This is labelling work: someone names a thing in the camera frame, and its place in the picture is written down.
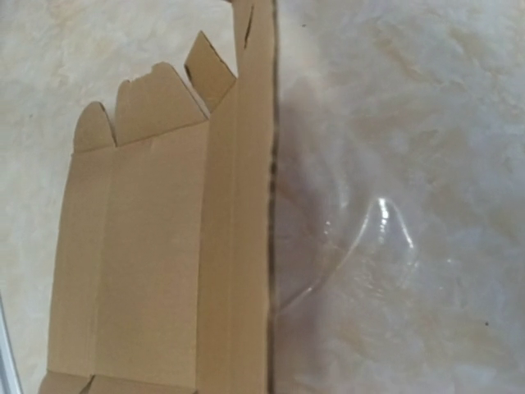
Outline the brown cardboard box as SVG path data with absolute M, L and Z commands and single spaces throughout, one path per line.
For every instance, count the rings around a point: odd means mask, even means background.
M 276 5 L 80 114 L 42 393 L 270 393 Z

